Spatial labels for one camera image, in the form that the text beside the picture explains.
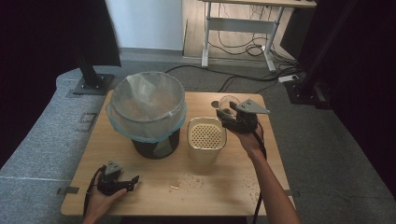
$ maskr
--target black curtain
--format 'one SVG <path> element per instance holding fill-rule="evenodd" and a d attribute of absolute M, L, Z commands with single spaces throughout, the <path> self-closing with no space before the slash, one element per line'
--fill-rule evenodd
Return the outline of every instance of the black curtain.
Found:
<path fill-rule="evenodd" d="M 316 70 L 318 53 L 346 7 Z M 396 197 L 396 7 L 393 1 L 320 1 L 299 59 L 331 88 L 330 104 Z"/>
<path fill-rule="evenodd" d="M 74 47 L 95 65 L 120 66 L 105 0 L 14 0 L 0 4 L 0 167 L 56 90 L 78 68 Z"/>

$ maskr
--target hand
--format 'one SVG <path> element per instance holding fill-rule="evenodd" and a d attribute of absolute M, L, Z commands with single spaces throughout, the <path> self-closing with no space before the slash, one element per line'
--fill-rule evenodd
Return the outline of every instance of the hand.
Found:
<path fill-rule="evenodd" d="M 251 159 L 253 159 L 252 157 L 263 155 L 262 151 L 260 150 L 260 144 L 252 133 L 235 133 L 232 131 L 230 132 L 235 134 L 239 138 L 242 147 L 245 149 Z M 257 126 L 255 132 L 260 138 L 262 138 L 262 127 L 260 125 Z"/>
<path fill-rule="evenodd" d="M 96 176 L 95 184 L 91 192 L 90 202 L 88 203 L 87 214 L 83 223 L 96 223 L 99 221 L 99 219 L 107 213 L 111 205 L 127 192 L 126 189 L 120 189 L 113 195 L 106 196 L 96 187 L 101 175 L 102 172 L 99 172 Z"/>

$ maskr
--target wooden table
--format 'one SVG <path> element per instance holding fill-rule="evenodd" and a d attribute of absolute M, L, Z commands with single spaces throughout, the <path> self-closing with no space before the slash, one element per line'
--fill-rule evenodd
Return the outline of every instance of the wooden table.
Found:
<path fill-rule="evenodd" d="M 269 34 L 268 41 L 265 46 L 262 46 L 263 55 L 267 62 L 270 72 L 274 73 L 276 68 L 272 56 L 270 54 L 271 46 L 274 42 L 277 27 L 279 26 L 280 18 L 283 14 L 284 7 L 315 7 L 315 1 L 306 0 L 200 0 L 207 2 L 206 23 L 205 23 L 205 42 L 202 51 L 202 67 L 208 67 L 209 54 L 209 31 L 230 31 L 230 32 L 244 32 L 254 34 Z M 212 3 L 225 4 L 241 4 L 241 5 L 257 5 L 279 7 L 276 19 L 274 21 L 254 21 L 254 20 L 240 20 L 229 18 L 213 18 L 210 15 Z"/>
<path fill-rule="evenodd" d="M 228 93 L 241 102 L 250 98 L 264 105 L 259 94 Z M 67 194 L 62 213 L 82 215 L 84 197 L 94 172 L 108 161 L 123 166 L 120 180 L 140 175 L 133 192 L 117 201 L 109 215 L 113 216 L 252 216 L 259 197 L 257 178 L 239 140 L 227 132 L 227 144 L 219 159 L 202 167 L 188 156 L 187 126 L 197 117 L 216 117 L 211 106 L 227 93 L 186 92 L 187 119 L 180 129 L 177 150 L 161 160 L 146 159 L 134 149 L 130 139 L 114 131 L 105 108 L 111 99 L 108 94 L 92 135 L 71 183 L 78 194 Z M 276 140 L 267 115 L 259 115 L 264 128 L 268 162 L 284 189 L 289 189 Z M 260 215 L 265 215 L 264 207 Z"/>

